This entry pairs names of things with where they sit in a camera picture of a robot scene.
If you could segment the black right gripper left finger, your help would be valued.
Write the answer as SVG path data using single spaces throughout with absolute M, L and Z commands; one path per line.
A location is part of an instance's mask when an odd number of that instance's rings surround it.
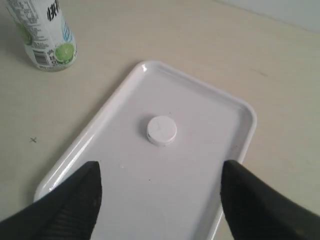
M 97 161 L 88 161 L 54 190 L 0 223 L 2 240 L 89 240 L 102 204 Z

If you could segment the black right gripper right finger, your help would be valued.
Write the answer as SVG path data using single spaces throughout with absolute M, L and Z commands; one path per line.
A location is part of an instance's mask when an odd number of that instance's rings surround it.
M 318 240 L 320 217 L 235 160 L 223 163 L 220 199 L 235 240 Z

